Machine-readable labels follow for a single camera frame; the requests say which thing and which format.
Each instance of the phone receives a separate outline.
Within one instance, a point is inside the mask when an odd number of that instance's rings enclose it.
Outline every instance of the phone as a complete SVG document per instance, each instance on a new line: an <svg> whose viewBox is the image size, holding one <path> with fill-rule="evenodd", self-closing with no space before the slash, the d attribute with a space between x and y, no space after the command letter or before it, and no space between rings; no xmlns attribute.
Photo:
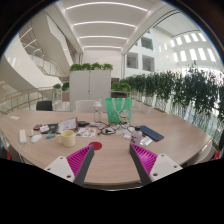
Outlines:
<svg viewBox="0 0 224 224"><path fill-rule="evenodd" d="M42 124L36 124L36 126L34 127L33 130L40 130L40 127L42 126Z"/></svg>

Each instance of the bottle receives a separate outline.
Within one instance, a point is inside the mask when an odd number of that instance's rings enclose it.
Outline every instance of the bottle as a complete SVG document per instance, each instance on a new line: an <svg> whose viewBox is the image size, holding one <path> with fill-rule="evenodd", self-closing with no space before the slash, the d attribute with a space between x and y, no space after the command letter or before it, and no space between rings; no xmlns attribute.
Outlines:
<svg viewBox="0 0 224 224"><path fill-rule="evenodd" d="M93 104L93 107L94 107L94 122L100 122L101 121L101 107L102 107L102 104L101 104L101 99L99 99L99 101L96 101L94 102Z"/></svg>
<svg viewBox="0 0 224 224"><path fill-rule="evenodd" d="M142 139L142 132L139 126L135 127L135 130L131 132L131 143L135 145L140 145Z"/></svg>

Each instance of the paper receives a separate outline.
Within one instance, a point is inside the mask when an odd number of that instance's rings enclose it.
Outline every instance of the paper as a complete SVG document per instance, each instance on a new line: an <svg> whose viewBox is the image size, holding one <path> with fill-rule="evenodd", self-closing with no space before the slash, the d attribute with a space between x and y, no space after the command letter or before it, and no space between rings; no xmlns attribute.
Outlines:
<svg viewBox="0 0 224 224"><path fill-rule="evenodd" d="M78 131L76 131L76 136L95 138L96 129L95 128L80 128Z"/></svg>
<svg viewBox="0 0 224 224"><path fill-rule="evenodd" d="M41 132L45 132L45 131L48 131L48 130L49 130L48 125L44 125L44 126L40 127Z"/></svg>
<svg viewBox="0 0 224 224"><path fill-rule="evenodd" d="M20 117L12 116L10 118L12 118L13 120L18 120Z"/></svg>
<svg viewBox="0 0 224 224"><path fill-rule="evenodd" d="M57 133L61 133L64 130L71 130L76 128L76 118L71 118L68 120L61 121L58 124Z"/></svg>

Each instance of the yellow mug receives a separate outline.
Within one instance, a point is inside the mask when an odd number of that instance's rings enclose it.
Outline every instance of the yellow mug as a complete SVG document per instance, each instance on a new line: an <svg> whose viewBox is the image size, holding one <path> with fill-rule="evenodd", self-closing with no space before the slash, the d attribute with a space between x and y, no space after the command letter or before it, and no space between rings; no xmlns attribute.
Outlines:
<svg viewBox="0 0 224 224"><path fill-rule="evenodd" d="M57 136L57 142L62 143L65 147L72 147L75 145L75 133L72 130L65 130L61 135Z"/></svg>

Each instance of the window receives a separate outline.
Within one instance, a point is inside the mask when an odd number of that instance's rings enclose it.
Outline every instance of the window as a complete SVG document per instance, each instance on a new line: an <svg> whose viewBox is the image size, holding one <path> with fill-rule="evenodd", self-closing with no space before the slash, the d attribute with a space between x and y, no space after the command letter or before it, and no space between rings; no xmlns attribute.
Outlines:
<svg viewBox="0 0 224 224"><path fill-rule="evenodd" d="M190 49L191 59L197 60L196 52L194 49Z"/></svg>
<svg viewBox="0 0 224 224"><path fill-rule="evenodd" d="M195 35L195 33L192 33L191 36L192 36L192 38L194 39L194 41L198 41L198 38L197 38L197 36Z"/></svg>
<svg viewBox="0 0 224 224"><path fill-rule="evenodd" d="M178 62L177 53L173 53L174 61Z"/></svg>
<svg viewBox="0 0 224 224"><path fill-rule="evenodd" d="M187 61L185 51L180 52L181 61Z"/></svg>
<svg viewBox="0 0 224 224"><path fill-rule="evenodd" d="M188 35L184 35L184 38L186 40L187 43L190 43L191 42L191 39Z"/></svg>
<svg viewBox="0 0 224 224"><path fill-rule="evenodd" d="M205 37L203 36L202 33L199 33L198 35L201 37L202 41L206 41L206 39L205 39Z"/></svg>
<svg viewBox="0 0 224 224"><path fill-rule="evenodd" d="M154 71L154 58L142 55L142 70L153 72Z"/></svg>
<svg viewBox="0 0 224 224"><path fill-rule="evenodd" d="M175 47L175 43L173 40L171 40L170 43L171 43L171 47Z"/></svg>
<svg viewBox="0 0 224 224"><path fill-rule="evenodd" d="M199 51L201 60L202 61L205 61L206 60L206 57L205 57L205 53L204 53L203 49L202 48L198 48L198 51Z"/></svg>
<svg viewBox="0 0 224 224"><path fill-rule="evenodd" d="M127 53L127 68L138 68L138 54Z"/></svg>
<svg viewBox="0 0 224 224"><path fill-rule="evenodd" d="M142 37L141 38L141 42L142 42L142 47L148 48L153 50L153 46L152 46L152 40L146 37Z"/></svg>
<svg viewBox="0 0 224 224"><path fill-rule="evenodd" d="M181 45L182 44L182 41L181 41L180 37L177 37L176 40L177 40L177 44L178 45Z"/></svg>
<svg viewBox="0 0 224 224"><path fill-rule="evenodd" d="M211 61L216 62L215 57L214 57L214 54L212 53L212 50L209 49L209 48L208 48L207 50L208 50L209 56L210 56L210 58L211 58Z"/></svg>

